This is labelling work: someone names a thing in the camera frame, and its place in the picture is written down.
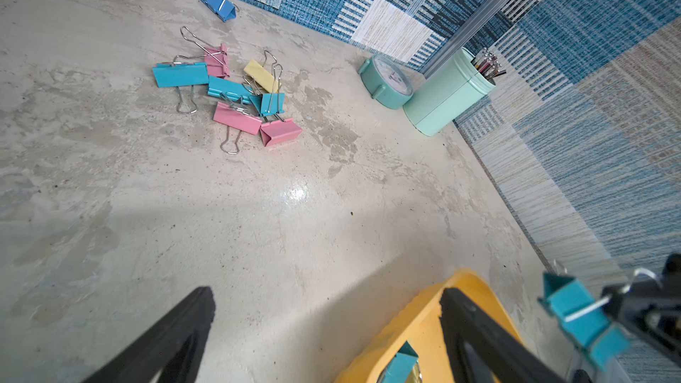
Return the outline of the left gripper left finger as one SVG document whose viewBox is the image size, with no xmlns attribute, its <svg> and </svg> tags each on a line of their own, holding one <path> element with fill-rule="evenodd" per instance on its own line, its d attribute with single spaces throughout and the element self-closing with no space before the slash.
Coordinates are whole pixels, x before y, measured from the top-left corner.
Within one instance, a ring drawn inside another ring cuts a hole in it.
<svg viewBox="0 0 681 383">
<path fill-rule="evenodd" d="M 195 382 L 216 314 L 210 287 L 198 287 L 87 382 Z"/>
</svg>

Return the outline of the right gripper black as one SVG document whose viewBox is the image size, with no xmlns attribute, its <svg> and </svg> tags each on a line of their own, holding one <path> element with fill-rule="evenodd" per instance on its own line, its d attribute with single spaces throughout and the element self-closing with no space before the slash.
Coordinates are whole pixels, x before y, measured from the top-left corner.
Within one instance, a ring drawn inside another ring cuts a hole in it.
<svg viewBox="0 0 681 383">
<path fill-rule="evenodd" d="M 608 285 L 603 308 L 617 324 L 680 365 L 680 254 L 668 256 L 661 276 L 631 284 Z"/>
</svg>

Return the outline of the yellow plastic storage tray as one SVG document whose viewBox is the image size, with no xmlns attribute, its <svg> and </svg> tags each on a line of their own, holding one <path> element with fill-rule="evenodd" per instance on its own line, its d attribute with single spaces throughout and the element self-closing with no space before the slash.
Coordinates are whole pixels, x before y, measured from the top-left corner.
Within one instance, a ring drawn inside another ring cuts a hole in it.
<svg viewBox="0 0 681 383">
<path fill-rule="evenodd" d="M 402 345 L 409 343 L 419 356 L 423 381 L 454 381 L 440 324 L 440 299 L 443 291 L 448 288 L 462 291 L 507 333 L 518 342 L 522 341 L 512 319 L 491 287 L 475 272 L 462 269 L 442 283 L 422 290 L 335 380 L 376 382 Z"/>
</svg>

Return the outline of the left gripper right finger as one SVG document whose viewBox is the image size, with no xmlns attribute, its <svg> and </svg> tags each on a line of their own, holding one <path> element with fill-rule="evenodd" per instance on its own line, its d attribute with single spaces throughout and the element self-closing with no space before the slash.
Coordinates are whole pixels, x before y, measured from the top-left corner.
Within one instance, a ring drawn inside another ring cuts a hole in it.
<svg viewBox="0 0 681 383">
<path fill-rule="evenodd" d="M 444 290 L 440 305 L 454 381 L 563 381 L 459 289 Z"/>
</svg>

